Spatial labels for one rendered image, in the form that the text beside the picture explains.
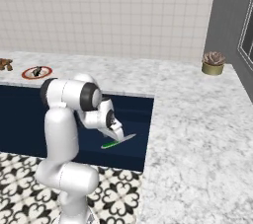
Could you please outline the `olive yellow plant pot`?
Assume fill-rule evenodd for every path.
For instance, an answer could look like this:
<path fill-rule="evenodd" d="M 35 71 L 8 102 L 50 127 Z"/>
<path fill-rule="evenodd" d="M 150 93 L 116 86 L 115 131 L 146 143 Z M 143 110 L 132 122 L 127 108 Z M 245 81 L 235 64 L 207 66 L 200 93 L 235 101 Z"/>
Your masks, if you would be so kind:
<path fill-rule="evenodd" d="M 211 76 L 217 76 L 220 75 L 223 71 L 223 67 L 224 65 L 209 65 L 207 63 L 203 63 L 202 65 L 202 72 L 207 74 L 207 75 L 211 75 Z"/>

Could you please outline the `brown lumpy object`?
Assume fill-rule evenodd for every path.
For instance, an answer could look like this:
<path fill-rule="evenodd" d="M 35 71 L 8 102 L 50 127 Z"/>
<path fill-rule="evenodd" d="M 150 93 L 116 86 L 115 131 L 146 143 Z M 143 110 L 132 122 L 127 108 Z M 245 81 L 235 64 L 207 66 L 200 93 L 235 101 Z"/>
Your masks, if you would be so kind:
<path fill-rule="evenodd" d="M 8 71 L 12 71 L 13 67 L 11 63 L 13 62 L 12 59 L 0 58 L 0 70 L 7 69 Z"/>

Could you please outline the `brown succulent plant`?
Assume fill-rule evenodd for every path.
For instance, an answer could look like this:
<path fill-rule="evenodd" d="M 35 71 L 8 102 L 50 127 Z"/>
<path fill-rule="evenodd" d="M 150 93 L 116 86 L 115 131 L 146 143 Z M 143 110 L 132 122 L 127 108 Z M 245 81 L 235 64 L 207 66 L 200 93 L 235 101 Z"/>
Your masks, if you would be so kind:
<path fill-rule="evenodd" d="M 221 52 L 210 51 L 204 54 L 203 63 L 218 66 L 225 63 L 225 56 Z"/>

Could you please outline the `red rimmed white plate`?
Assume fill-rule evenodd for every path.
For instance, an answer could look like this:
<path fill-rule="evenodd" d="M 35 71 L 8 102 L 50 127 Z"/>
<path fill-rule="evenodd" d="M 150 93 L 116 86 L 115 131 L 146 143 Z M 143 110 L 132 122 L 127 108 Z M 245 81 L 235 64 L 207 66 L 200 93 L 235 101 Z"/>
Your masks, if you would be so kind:
<path fill-rule="evenodd" d="M 36 67 L 37 66 L 25 70 L 22 73 L 22 77 L 24 79 L 27 79 L 27 80 L 36 80 L 36 79 L 41 79 L 41 78 L 47 77 L 47 76 L 49 76 L 52 73 L 52 69 L 50 67 L 48 67 L 48 66 L 42 66 L 42 71 L 41 71 L 40 76 L 39 77 L 35 77 L 34 74 L 33 74 L 33 70 L 35 70 Z"/>

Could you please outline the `green handled knife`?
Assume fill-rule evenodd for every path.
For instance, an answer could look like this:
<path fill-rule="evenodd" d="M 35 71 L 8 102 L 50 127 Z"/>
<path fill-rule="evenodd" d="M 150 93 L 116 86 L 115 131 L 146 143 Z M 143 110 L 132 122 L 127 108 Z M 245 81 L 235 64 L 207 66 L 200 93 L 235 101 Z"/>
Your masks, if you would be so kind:
<path fill-rule="evenodd" d="M 114 146 L 117 146 L 125 141 L 128 141 L 132 138 L 134 138 L 136 136 L 136 134 L 130 134 L 130 135 L 127 135 L 124 137 L 124 139 L 122 141 L 117 141 L 117 140 L 114 140 L 114 141 L 111 141 L 111 142 L 108 142 L 108 143 L 105 143 L 101 146 L 101 149 L 109 149 L 109 148 L 112 148 Z"/>

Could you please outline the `navy blue drawer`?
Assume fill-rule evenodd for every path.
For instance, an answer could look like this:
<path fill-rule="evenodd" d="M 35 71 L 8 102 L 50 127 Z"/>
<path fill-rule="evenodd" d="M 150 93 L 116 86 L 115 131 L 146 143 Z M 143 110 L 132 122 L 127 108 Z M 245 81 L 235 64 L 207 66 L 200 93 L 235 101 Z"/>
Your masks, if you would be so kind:
<path fill-rule="evenodd" d="M 135 137 L 114 147 L 103 149 L 112 141 L 97 130 L 79 130 L 79 153 L 75 161 L 84 164 L 142 172 L 148 142 L 147 131 L 136 131 Z"/>

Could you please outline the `grey tall cupboard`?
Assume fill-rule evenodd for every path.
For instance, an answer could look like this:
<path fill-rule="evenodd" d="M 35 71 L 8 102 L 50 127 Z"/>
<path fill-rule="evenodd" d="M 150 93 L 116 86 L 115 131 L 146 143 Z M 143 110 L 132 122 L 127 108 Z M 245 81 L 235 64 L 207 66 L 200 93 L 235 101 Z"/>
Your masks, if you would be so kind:
<path fill-rule="evenodd" d="M 253 71 L 237 50 L 250 0 L 213 0 L 204 52 L 219 51 L 253 103 Z"/>

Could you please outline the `navy blue cupboard run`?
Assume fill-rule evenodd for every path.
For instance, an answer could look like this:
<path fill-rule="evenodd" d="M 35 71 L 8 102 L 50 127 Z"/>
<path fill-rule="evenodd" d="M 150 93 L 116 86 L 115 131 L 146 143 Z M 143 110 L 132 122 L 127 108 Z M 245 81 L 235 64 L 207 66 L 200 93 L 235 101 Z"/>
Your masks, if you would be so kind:
<path fill-rule="evenodd" d="M 147 131 L 151 123 L 153 100 L 111 96 L 116 118 L 126 135 Z M 0 86 L 0 152 L 44 158 L 43 105 L 38 88 Z"/>

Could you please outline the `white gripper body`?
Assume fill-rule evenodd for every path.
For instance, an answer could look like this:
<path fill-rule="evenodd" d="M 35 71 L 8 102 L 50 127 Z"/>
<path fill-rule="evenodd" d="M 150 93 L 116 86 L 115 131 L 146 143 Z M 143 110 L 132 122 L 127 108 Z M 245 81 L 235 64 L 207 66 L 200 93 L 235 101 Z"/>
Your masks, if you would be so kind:
<path fill-rule="evenodd" d="M 99 131 L 119 142 L 122 142 L 125 137 L 123 127 L 120 122 L 116 122 L 110 128 L 100 128 Z"/>

